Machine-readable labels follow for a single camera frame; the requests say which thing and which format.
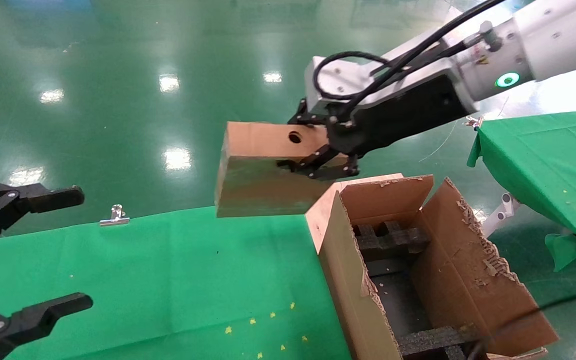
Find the cardboard box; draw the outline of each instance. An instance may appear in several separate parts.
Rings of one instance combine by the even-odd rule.
[[[390,175],[353,178],[352,180],[339,181],[332,184],[326,192],[322,194],[317,202],[315,202],[314,205],[306,211],[306,221],[308,222],[312,242],[315,244],[317,253],[320,253],[320,248],[322,248],[322,242],[324,241],[324,235],[326,234],[326,229],[328,228],[330,220],[330,209],[332,209],[332,203],[335,200],[336,193],[342,192],[343,189],[352,184],[387,184],[390,180],[401,178],[403,178],[402,173],[392,173]]]
[[[486,337],[538,307],[496,246],[483,237],[472,209],[450,180],[422,207],[433,184],[432,175],[407,177],[350,184],[334,195],[319,257],[355,359],[402,359],[397,339],[407,335],[407,328],[470,327]],[[402,307],[407,300],[393,299],[384,284],[375,285],[359,250],[352,226],[384,221],[419,228],[430,238],[409,268],[396,273],[397,279],[409,281],[409,290],[398,296],[417,299],[422,313]],[[419,321],[422,317],[427,325]],[[514,357],[557,339],[546,317],[538,314],[496,337],[487,351]]]
[[[321,126],[229,121],[217,175],[217,217],[304,214],[333,181],[311,180],[277,167],[277,161],[299,161],[327,143]],[[329,164],[344,162],[338,156]]]

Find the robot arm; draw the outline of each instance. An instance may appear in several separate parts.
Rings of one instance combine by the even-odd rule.
[[[480,100],[576,70],[576,0],[536,0],[496,27],[486,21],[462,41],[442,36],[405,61],[436,34],[421,34],[381,57],[313,57],[306,98],[288,123],[326,126],[329,144],[279,166],[319,180],[354,176],[357,160],[372,150],[477,112]],[[351,56],[373,61],[341,59]],[[323,167],[340,153],[348,155],[346,164]]]

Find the glossy floor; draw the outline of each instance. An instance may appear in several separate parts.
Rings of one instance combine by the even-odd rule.
[[[384,53],[472,0],[0,0],[0,182],[76,184],[80,207],[26,216],[6,235],[213,204],[226,121],[285,123],[313,55]],[[494,23],[523,6],[508,0]],[[576,72],[482,103],[486,119],[576,110]],[[472,129],[458,120],[374,151],[362,176],[449,176],[481,215],[503,189],[466,167]],[[492,235],[540,303],[576,294],[544,235],[560,228],[521,208]],[[576,305],[548,313],[576,358]]]

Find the black cable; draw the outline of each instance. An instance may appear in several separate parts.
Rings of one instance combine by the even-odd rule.
[[[346,95],[336,95],[334,93],[329,93],[329,92],[324,91],[322,89],[322,87],[320,86],[319,77],[320,77],[320,71],[322,71],[322,68],[324,68],[324,66],[327,66],[327,64],[334,62],[335,60],[345,59],[345,58],[361,58],[361,59],[372,60],[374,62],[379,62],[382,64],[388,64],[388,59],[384,59],[381,56],[377,56],[377,55],[371,54],[369,52],[363,52],[363,51],[343,51],[343,52],[338,52],[336,54],[330,55],[329,57],[326,57],[325,59],[322,60],[322,62],[320,62],[317,65],[317,67],[315,68],[315,70],[312,73],[313,85],[314,85],[316,91],[318,91],[318,93],[320,93],[324,98],[332,99],[332,100],[351,100],[354,95],[361,93],[361,91],[360,91],[360,92],[356,92],[356,93],[349,93]]]
[[[560,300],[555,300],[551,303],[547,303],[544,306],[538,307],[537,309],[534,309],[534,310],[530,310],[528,312],[525,312],[525,313],[515,317],[514,319],[503,324],[502,326],[499,326],[498,330],[494,331],[494,333],[492,335],[490,335],[488,337],[484,337],[481,340],[479,340],[475,344],[475,346],[473,347],[472,351],[468,354],[467,360],[475,360],[476,356],[479,355],[479,353],[483,349],[487,348],[489,342],[491,342],[494,338],[498,337],[498,335],[500,335],[501,333],[509,330],[509,328],[511,326],[515,325],[517,322],[522,321],[523,319],[526,319],[528,317],[532,317],[533,315],[535,315],[537,313],[545,312],[548,309],[557,308],[558,306],[574,303],[575,301],[576,301],[576,295],[569,296],[566,298],[562,298]]]
[[[395,74],[400,72],[406,64],[408,64],[411,60],[418,57],[421,53],[424,52],[427,48],[429,48],[434,43],[441,40],[442,37],[446,36],[449,32],[454,30],[456,27],[461,25],[462,23],[466,22],[467,20],[477,16],[478,14],[502,3],[504,0],[486,0],[477,6],[471,7],[467,9],[466,12],[460,14],[456,18],[453,18],[451,21],[446,23],[446,25],[442,26],[439,30],[435,31],[432,35],[428,36],[426,39],[421,41],[417,46],[415,46],[412,50],[408,51],[405,55],[403,55],[391,68],[388,70],[384,76],[380,77],[378,80],[373,81],[368,87],[356,93],[356,95],[352,96],[352,99],[343,107],[340,116],[347,117],[350,115],[350,112],[355,109],[355,107],[361,103],[366,96],[372,94],[377,89],[379,89],[385,82],[387,82],[391,77]]]
[[[403,78],[407,77],[411,73],[414,73],[415,71],[417,71],[421,68],[424,68],[425,66],[429,66],[430,64],[436,62],[439,59],[452,57],[453,55],[461,53],[462,51],[466,50],[467,48],[468,47],[466,46],[466,44],[463,41],[461,41],[460,43],[457,43],[457,44],[455,44],[449,48],[446,48],[446,50],[441,51],[435,57],[423,62],[421,65],[413,66],[411,68],[407,68],[406,70],[403,70],[403,71],[396,73],[395,75],[393,75],[393,77],[390,78],[390,80],[387,80],[386,82],[384,82],[384,84],[382,84],[375,91],[380,91],[381,89],[389,86],[390,84],[393,84],[395,82],[398,82],[399,80],[402,80]]]

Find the green tablecloth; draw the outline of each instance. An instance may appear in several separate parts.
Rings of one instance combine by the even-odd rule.
[[[73,292],[94,306],[10,359],[350,359],[303,216],[206,207],[0,238],[0,313]]]
[[[484,121],[468,159],[478,157],[519,202],[576,234],[576,111]],[[549,235],[555,271],[576,259],[575,235]]]

